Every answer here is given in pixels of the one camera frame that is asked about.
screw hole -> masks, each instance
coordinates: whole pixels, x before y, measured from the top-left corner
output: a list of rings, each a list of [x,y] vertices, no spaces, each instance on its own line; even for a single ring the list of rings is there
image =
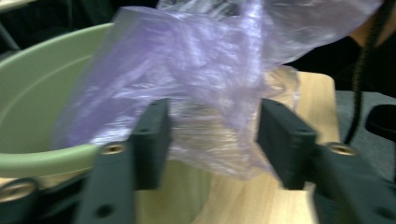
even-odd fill
[[[356,155],[358,155],[358,152],[355,151],[354,149],[350,148],[350,147],[331,146],[330,150],[333,153],[337,153],[337,154],[344,155],[344,156],[356,156]]]
[[[113,155],[113,154],[117,154],[117,153],[122,152],[124,149],[125,148],[122,145],[108,146],[108,147],[105,147],[102,150],[102,154],[104,154],[104,155]]]
[[[392,213],[388,208],[385,207],[377,207],[375,212],[379,214],[381,217],[384,217],[389,220],[396,220],[395,214]]]
[[[113,206],[104,204],[96,209],[96,216],[99,218],[109,217],[114,212]]]

light wood board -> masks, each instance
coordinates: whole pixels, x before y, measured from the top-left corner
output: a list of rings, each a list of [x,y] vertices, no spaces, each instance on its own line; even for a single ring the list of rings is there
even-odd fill
[[[319,143],[338,142],[332,79],[301,72],[300,80],[298,115],[318,131]],[[7,181],[0,179],[0,184]],[[316,223],[309,196],[308,191],[282,189],[270,174],[249,181],[214,175],[208,201],[193,224]]]

plastic bag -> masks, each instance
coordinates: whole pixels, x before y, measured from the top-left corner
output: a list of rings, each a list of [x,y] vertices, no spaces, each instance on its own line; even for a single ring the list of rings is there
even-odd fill
[[[122,9],[56,124],[53,148],[125,140],[149,103],[170,98],[170,159],[245,179],[271,169],[253,142],[258,103],[277,98],[293,107],[298,82],[291,68],[268,71],[342,37],[376,7],[366,0],[355,21],[316,24],[336,33],[317,36],[305,27],[303,8],[342,1],[302,2],[162,1],[162,10]],[[269,12],[284,7],[301,19]]]

green bucket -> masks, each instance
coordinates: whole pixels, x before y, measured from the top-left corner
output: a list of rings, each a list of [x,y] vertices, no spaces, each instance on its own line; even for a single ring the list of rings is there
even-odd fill
[[[69,92],[112,24],[63,35],[0,62],[0,177],[57,176],[92,167],[98,147],[50,151]],[[211,174],[166,164],[159,190],[138,191],[139,223],[191,223],[205,204]]]

